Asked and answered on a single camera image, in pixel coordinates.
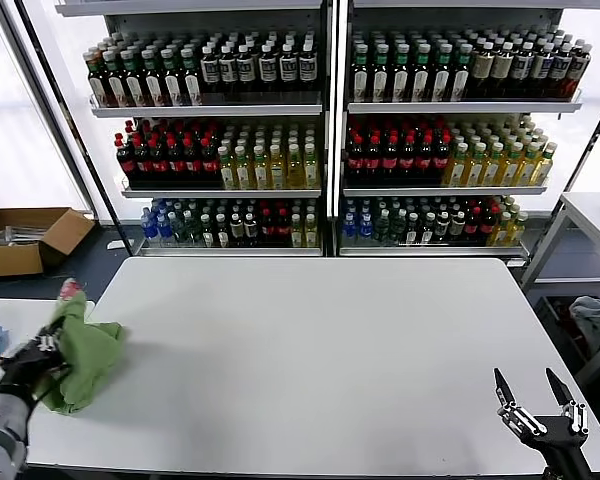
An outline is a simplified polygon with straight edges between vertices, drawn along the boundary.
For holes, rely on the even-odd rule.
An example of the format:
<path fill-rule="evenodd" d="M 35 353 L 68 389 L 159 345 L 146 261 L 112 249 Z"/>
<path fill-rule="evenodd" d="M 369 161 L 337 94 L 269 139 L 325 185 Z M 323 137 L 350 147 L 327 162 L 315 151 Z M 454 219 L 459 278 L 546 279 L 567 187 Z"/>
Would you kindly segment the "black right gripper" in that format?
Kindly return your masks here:
<path fill-rule="evenodd" d="M 495 368 L 495 393 L 501 404 L 497 414 L 517 438 L 527 437 L 526 445 L 542 454 L 580 454 L 589 434 L 587 406 L 574 399 L 568 386 L 552 369 L 546 368 L 545 373 L 562 415 L 535 418 L 516 402 L 503 374 Z"/>

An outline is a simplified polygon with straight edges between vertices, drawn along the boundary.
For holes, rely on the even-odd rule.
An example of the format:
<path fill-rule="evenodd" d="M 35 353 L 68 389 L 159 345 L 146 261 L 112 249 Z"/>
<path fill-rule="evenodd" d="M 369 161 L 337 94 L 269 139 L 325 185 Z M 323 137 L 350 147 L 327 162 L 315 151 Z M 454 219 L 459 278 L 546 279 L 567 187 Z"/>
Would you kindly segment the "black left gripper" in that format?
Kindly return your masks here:
<path fill-rule="evenodd" d="M 50 378 L 65 378 L 72 366 L 63 364 L 60 351 L 61 324 L 44 326 L 35 340 L 22 345 L 10 356 L 0 358 L 3 375 L 0 385 L 21 386 L 33 390 L 48 374 Z"/>

